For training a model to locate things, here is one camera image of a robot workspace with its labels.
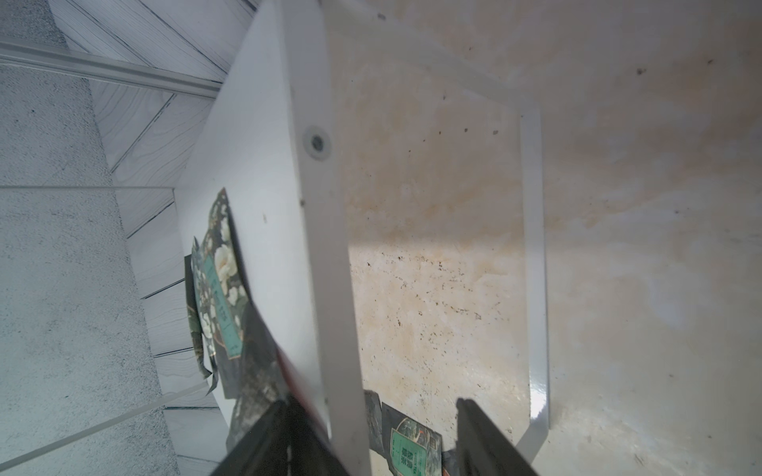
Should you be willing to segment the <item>black barcode tea bag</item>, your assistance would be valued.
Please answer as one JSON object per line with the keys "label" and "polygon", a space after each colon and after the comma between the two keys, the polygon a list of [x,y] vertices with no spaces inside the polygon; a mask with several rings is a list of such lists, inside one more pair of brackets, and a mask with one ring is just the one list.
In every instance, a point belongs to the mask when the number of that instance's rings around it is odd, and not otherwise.
{"label": "black barcode tea bag", "polygon": [[279,348],[254,303],[243,313],[243,351],[239,393],[233,408],[226,447],[229,454],[269,408],[289,394]]}

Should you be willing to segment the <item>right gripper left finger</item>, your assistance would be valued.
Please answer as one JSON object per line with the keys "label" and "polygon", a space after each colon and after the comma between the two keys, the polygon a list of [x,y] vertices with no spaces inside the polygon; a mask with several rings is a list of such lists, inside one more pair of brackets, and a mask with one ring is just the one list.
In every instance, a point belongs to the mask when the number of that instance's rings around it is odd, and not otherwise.
{"label": "right gripper left finger", "polygon": [[294,398],[273,404],[212,472],[213,476],[345,474]]}

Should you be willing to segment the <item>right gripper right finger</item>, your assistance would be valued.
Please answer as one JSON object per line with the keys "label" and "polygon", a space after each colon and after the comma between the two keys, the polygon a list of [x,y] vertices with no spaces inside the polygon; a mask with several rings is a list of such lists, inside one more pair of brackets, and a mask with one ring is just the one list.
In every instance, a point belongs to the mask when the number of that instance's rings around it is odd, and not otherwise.
{"label": "right gripper right finger", "polygon": [[474,400],[458,399],[456,408],[460,475],[538,475]]}

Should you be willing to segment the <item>green tea bag top shelf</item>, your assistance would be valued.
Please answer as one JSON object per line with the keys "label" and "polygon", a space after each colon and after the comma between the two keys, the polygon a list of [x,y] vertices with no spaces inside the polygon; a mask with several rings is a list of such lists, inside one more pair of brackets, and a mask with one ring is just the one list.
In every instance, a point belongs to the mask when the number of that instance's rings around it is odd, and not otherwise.
{"label": "green tea bag top shelf", "polygon": [[370,449],[385,458],[393,475],[443,474],[443,438],[428,426],[381,402],[365,390]]}

